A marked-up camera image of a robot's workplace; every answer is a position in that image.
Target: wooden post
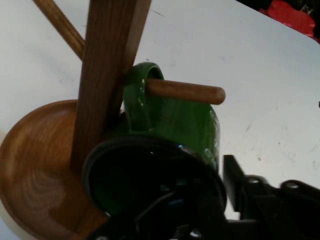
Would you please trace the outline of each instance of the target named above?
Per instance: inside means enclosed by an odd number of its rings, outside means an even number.
[[[150,4],[151,0],[90,0],[70,160],[77,174],[117,121],[120,78],[134,63]]]

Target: white table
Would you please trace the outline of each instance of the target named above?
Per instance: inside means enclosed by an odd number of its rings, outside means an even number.
[[[82,36],[89,0],[56,0]],[[31,0],[0,1],[0,135],[42,105],[76,99],[81,61]],[[278,187],[320,188],[320,45],[234,0],[153,0],[136,63],[223,87],[220,153]],[[228,217],[235,217],[232,210]],[[0,238],[33,239],[1,206]]]

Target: wooden mug tree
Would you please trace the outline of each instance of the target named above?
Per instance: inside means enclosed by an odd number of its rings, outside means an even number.
[[[52,0],[34,0],[82,59],[78,100],[22,118],[0,148],[0,197],[11,217],[39,239],[83,239],[106,216],[87,199],[81,169],[117,123],[122,75],[134,63],[151,0],[90,0],[85,41]],[[220,87],[147,80],[149,94],[221,104]]]

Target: mug handle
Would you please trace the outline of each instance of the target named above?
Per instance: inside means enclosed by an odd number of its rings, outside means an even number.
[[[146,96],[147,79],[164,79],[157,64],[139,63],[124,76],[123,103],[131,133],[150,132],[153,129],[148,112],[147,98],[149,97]]]

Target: round wooden dish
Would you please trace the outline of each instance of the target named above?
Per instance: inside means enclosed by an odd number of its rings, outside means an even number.
[[[69,170],[77,100],[22,118],[0,148],[0,197],[11,217],[39,239],[84,239],[106,218]]]

